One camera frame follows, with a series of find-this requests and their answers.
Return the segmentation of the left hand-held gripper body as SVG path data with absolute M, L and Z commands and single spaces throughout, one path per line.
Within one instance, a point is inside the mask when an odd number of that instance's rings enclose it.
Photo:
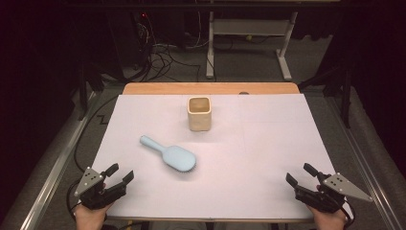
M 126 195 L 126 185 L 123 181 L 110 187 L 104 187 L 107 176 L 104 172 L 96 172 L 88 167 L 79 181 L 74 196 L 79 198 L 81 204 L 88 209 L 101 209 L 122 196 Z

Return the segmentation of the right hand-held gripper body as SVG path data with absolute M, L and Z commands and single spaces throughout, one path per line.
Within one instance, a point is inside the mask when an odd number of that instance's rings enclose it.
M 372 201 L 370 195 L 367 195 L 340 173 L 324 174 L 318 172 L 315 177 L 320 182 L 318 191 L 311 191 L 295 183 L 295 198 L 320 212 L 335 213 L 343 207 L 347 196 Z

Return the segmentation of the light blue hairbrush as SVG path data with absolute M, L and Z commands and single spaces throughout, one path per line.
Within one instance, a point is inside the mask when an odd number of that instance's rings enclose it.
M 190 172 L 196 166 L 195 155 L 186 149 L 178 146 L 164 147 L 145 135 L 140 138 L 140 143 L 153 150 L 159 151 L 163 161 L 181 173 Z

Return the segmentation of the beige square cup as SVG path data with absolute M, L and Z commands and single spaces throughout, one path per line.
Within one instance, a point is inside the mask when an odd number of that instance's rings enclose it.
M 191 97 L 187 103 L 189 129 L 208 131 L 212 126 L 211 101 L 207 97 Z

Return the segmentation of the person's right hand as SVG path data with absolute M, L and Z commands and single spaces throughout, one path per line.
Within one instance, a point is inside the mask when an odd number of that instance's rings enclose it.
M 347 218 L 343 211 L 323 213 L 311 206 L 308 206 L 308 210 L 313 215 L 317 230 L 344 230 Z

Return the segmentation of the person's left hand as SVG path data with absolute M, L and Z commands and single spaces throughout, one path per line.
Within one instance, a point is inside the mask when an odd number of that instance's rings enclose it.
M 83 205 L 79 205 L 75 210 L 77 230 L 102 230 L 102 226 L 110 205 L 101 209 L 91 210 Z

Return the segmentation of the black tripod stand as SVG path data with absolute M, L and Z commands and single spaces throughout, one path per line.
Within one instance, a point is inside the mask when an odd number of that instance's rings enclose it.
M 321 74 L 298 84 L 300 90 L 310 85 L 322 85 L 325 97 L 341 97 L 340 118 L 346 128 L 350 128 L 350 89 L 351 70 L 344 65 L 336 65 Z
M 92 62 L 81 60 L 79 62 L 79 120 L 82 121 L 88 110 L 87 86 L 95 92 L 102 92 L 104 84 L 102 75 Z

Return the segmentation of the aluminium floor rail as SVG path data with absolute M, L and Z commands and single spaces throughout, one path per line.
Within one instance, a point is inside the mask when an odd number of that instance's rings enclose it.
M 58 152 L 56 162 L 53 164 L 51 170 L 47 173 L 46 180 L 42 183 L 41 190 L 39 191 L 34 204 L 25 217 L 19 230 L 36 230 L 41 222 L 55 192 L 59 182 L 66 171 L 69 161 L 73 157 L 75 145 L 79 141 L 79 136 L 84 130 L 85 125 L 90 119 L 90 113 L 94 111 L 96 103 L 100 98 L 100 93 L 92 92 L 88 98 L 88 110 L 84 119 L 74 121 L 71 136 L 65 142 L 63 148 Z
M 388 230 L 406 230 L 406 179 L 385 149 L 372 121 L 358 99 L 350 105 L 346 127 L 339 104 L 327 98 L 334 117 L 350 144 L 352 159 L 360 172 Z

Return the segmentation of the white metal stand frame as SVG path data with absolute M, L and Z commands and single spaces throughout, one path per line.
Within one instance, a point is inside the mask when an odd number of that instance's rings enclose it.
M 282 76 L 286 81 L 292 81 L 292 76 L 285 59 L 285 53 L 293 33 L 298 13 L 292 12 L 289 19 L 262 20 L 262 19 L 215 19 L 210 12 L 209 40 L 207 53 L 206 77 L 214 78 L 214 37 L 216 35 L 261 35 L 282 36 L 283 45 L 275 51 Z

